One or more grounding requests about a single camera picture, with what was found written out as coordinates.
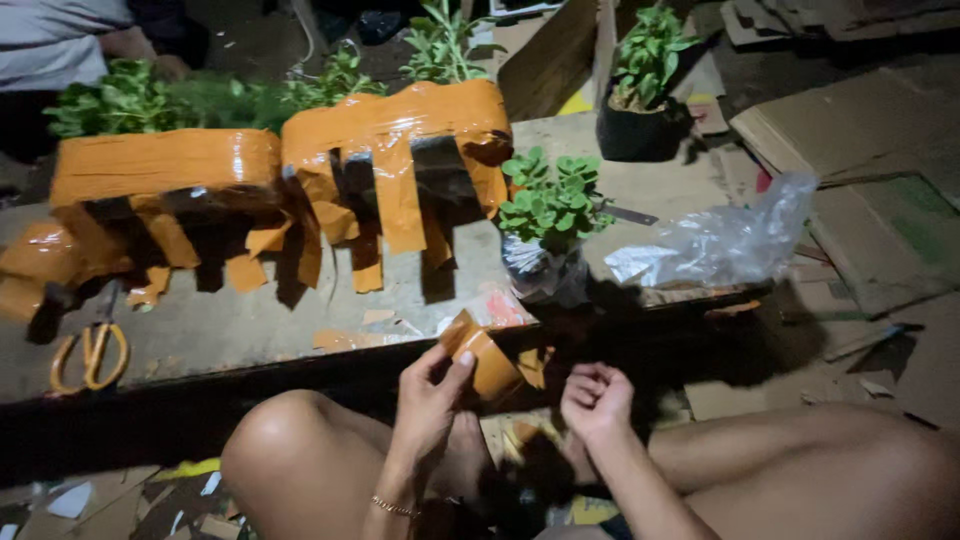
person's hand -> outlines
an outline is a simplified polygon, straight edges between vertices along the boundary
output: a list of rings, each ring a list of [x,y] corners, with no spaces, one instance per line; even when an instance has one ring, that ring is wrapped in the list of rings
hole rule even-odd
[[[446,440],[453,425],[454,406],[473,374],[476,356],[463,353],[454,359],[440,384],[430,372],[449,358],[442,345],[430,349],[400,375],[400,396],[391,452],[420,464]]]
[[[629,434],[634,386],[618,369],[603,363],[578,364],[566,379],[560,412],[588,446]]]

clear plastic bag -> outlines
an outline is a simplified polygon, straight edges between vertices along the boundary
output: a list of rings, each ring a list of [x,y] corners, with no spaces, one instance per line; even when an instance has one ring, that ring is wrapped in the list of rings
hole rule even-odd
[[[587,301],[589,266],[579,244],[563,255],[554,255],[537,241],[522,242],[515,234],[504,234],[501,254],[520,300],[561,307]]]
[[[820,180],[786,173],[752,209],[713,207],[659,227],[656,245],[627,246],[604,258],[620,282],[725,286],[762,282],[786,267]]]

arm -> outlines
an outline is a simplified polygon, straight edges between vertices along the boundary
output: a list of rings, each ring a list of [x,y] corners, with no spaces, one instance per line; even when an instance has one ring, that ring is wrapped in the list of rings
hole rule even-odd
[[[561,411],[587,444],[634,536],[650,540],[719,540],[666,483],[630,426],[633,386],[619,370],[578,365]]]
[[[454,406],[473,374],[476,357],[464,353],[453,362],[440,384],[430,382],[430,372],[447,359],[440,345],[427,351],[400,376],[394,437],[383,463],[374,495],[383,503],[417,512],[423,495],[422,479],[428,473],[427,457],[450,432]],[[370,503],[362,540],[404,540],[413,518]]]

potted plant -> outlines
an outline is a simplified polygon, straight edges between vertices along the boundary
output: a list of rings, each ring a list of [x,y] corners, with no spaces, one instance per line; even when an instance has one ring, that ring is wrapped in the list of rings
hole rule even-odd
[[[587,300],[582,245],[613,223],[595,189],[600,159],[563,156],[556,172],[536,146],[503,163],[513,201],[500,205],[502,257],[518,298],[572,307]]]
[[[666,90],[680,65],[680,52],[698,42],[697,37],[683,36],[672,9],[636,11],[636,25],[620,45],[597,116],[597,141],[605,160],[662,161],[676,156],[690,128],[689,115]]]

thigh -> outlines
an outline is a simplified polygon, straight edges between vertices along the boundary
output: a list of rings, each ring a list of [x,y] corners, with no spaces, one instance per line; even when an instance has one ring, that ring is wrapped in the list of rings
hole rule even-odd
[[[287,392],[241,421],[224,482],[270,540],[356,538],[389,444],[388,427],[319,393]]]

